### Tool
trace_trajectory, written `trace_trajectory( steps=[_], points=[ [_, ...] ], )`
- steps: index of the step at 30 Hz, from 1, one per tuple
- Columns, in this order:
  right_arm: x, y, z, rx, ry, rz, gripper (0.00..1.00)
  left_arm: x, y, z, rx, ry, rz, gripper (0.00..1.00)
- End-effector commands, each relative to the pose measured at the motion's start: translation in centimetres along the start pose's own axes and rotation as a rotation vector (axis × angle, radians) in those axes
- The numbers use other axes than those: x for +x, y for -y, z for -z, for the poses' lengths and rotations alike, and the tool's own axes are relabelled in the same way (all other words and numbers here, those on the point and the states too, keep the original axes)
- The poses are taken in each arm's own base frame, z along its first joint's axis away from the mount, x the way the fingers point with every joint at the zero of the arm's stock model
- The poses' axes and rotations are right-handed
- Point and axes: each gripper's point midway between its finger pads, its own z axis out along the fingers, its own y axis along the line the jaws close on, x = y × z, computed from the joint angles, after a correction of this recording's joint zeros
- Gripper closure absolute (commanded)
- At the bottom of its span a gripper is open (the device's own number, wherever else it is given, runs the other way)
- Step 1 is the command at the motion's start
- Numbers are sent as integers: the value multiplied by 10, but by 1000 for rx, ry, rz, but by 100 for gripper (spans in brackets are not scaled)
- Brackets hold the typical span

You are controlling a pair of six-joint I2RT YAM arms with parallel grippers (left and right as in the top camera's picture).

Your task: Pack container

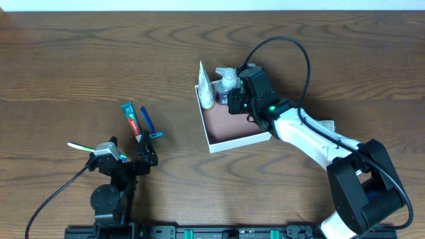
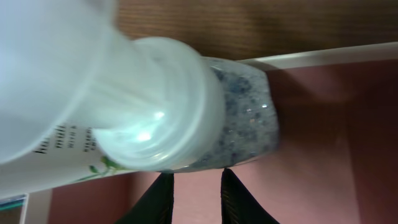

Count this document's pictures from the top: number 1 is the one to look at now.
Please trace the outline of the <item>purple hand soap pump bottle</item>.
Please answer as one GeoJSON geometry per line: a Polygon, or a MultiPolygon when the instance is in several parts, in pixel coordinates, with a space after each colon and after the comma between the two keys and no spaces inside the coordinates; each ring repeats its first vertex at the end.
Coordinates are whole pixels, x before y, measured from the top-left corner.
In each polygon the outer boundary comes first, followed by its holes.
{"type": "Polygon", "coordinates": [[[222,78],[215,84],[216,102],[220,105],[228,104],[228,93],[240,88],[240,78],[236,75],[234,68],[216,68],[217,74],[222,78]]]}

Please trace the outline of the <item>white Pantene tube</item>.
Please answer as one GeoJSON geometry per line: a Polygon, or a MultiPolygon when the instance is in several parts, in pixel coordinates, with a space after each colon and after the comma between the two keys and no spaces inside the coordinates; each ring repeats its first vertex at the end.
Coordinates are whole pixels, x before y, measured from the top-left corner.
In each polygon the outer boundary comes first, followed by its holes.
{"type": "Polygon", "coordinates": [[[199,61],[198,98],[203,109],[209,110],[214,106],[213,87],[201,60],[199,61]]]}

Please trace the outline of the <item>green white soap packet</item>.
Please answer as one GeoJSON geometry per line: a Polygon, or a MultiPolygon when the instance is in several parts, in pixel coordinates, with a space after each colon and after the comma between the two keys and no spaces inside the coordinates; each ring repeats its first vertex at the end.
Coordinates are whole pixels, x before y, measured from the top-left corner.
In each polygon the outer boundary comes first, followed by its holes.
{"type": "Polygon", "coordinates": [[[333,120],[319,120],[318,124],[321,131],[335,132],[335,122],[333,120]]]}

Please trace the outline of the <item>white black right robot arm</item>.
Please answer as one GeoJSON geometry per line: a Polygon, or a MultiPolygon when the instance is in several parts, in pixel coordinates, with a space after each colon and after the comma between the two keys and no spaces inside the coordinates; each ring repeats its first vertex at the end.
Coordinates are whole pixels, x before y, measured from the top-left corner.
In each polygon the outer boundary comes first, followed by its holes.
{"type": "Polygon", "coordinates": [[[230,114],[247,113],[261,130],[326,170],[335,212],[321,223],[324,238],[358,238],[412,223],[412,203],[379,141],[361,143],[331,131],[273,90],[231,90],[228,107],[230,114]]]}

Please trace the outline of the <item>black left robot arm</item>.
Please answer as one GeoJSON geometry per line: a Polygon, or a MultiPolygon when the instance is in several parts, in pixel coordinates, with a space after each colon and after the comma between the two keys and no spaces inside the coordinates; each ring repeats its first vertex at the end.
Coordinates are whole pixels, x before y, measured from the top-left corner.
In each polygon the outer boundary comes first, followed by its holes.
{"type": "Polygon", "coordinates": [[[137,177],[150,173],[158,157],[147,131],[140,135],[135,152],[138,160],[122,158],[116,137],[99,144],[86,163],[89,171],[99,170],[110,177],[110,183],[99,186],[90,197],[95,212],[95,238],[141,238],[143,230],[131,219],[131,208],[137,177]]]}

